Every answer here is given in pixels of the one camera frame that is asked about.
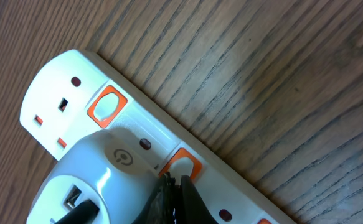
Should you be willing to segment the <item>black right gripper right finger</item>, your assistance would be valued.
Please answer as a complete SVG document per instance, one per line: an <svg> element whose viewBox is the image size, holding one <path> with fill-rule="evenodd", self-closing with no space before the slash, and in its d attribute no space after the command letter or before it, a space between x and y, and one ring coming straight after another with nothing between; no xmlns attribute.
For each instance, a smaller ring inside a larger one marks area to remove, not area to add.
<svg viewBox="0 0 363 224"><path fill-rule="evenodd" d="M176 224L217 224L188 175L181 177L175 191Z"/></svg>

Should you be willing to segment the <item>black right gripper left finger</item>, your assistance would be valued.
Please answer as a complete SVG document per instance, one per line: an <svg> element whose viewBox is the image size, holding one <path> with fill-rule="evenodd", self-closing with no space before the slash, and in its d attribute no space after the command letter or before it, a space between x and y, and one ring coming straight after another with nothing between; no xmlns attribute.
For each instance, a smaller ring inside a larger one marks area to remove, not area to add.
<svg viewBox="0 0 363 224"><path fill-rule="evenodd" d="M165 172L156 182L139 222L144 224L175 224L176 180Z"/></svg>

